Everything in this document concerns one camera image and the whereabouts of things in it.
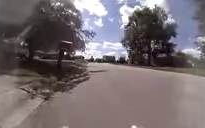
sky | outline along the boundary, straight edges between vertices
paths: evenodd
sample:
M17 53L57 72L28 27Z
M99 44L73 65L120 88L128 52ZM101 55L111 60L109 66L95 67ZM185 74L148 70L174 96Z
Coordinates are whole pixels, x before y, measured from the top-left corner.
M177 49L194 56L200 53L194 44L199 30L197 21L193 20L196 7L191 0L75 0L74 4L82 13L84 29L93 30L97 34L87 45L84 52L86 58L126 56L127 52L120 41L128 16L137 8L152 8L154 5L163 7L169 20L178 24L178 36L172 39L178 45Z

grass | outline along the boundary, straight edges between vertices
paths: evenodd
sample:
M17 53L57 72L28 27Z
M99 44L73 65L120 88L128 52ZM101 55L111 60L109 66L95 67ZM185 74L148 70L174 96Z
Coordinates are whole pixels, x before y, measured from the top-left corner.
M34 60L18 65L12 68L0 67L0 76L17 77L17 88L29 93L32 98L48 100L55 93L69 92L90 78L84 62L63 61L61 72L56 68L56 60Z
M196 76L205 77L205 66L198 66L195 68L177 68L177 67L152 67L152 66L139 66L139 65L126 65L139 68L147 68L160 71L176 72L176 73L185 73Z

foliage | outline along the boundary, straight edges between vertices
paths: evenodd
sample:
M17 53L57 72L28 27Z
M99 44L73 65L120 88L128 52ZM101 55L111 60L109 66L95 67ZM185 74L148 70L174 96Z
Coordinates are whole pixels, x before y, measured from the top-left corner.
M57 51L63 40L72 42L67 49L69 52L83 51L86 39L95 36L93 31L82 30L81 13L71 1L39 3L32 17L32 26L26 42L33 51Z
M164 53L170 55L174 51L176 45L169 40L177 36L176 28L176 23L168 21L164 9L144 7L135 10L129 17L121 42L132 62L142 61L143 56L147 56L147 64L151 65L152 57Z
M117 63L125 64L126 63L126 58L125 57L119 57L119 59L117 60Z
M116 58L115 56L103 56L103 60L104 62L107 62L107 63L115 63L116 61Z

road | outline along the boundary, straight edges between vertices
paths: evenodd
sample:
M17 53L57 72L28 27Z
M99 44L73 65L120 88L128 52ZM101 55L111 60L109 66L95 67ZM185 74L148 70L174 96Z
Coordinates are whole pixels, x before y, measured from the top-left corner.
M89 70L88 81L17 128L205 128L204 77L110 64Z

tree trunk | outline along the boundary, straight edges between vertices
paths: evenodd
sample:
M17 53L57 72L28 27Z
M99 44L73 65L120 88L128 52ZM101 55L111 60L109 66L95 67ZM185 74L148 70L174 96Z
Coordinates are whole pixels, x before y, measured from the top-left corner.
M149 43L147 45L147 48L148 48L148 66L151 65L151 61L152 61L152 48L151 48L151 44Z
M29 52L28 61L33 61L35 50L31 46L29 46L28 52Z
M62 79L62 59L64 57L64 52L65 51L63 49L59 49L58 51L58 60L57 60L58 81Z

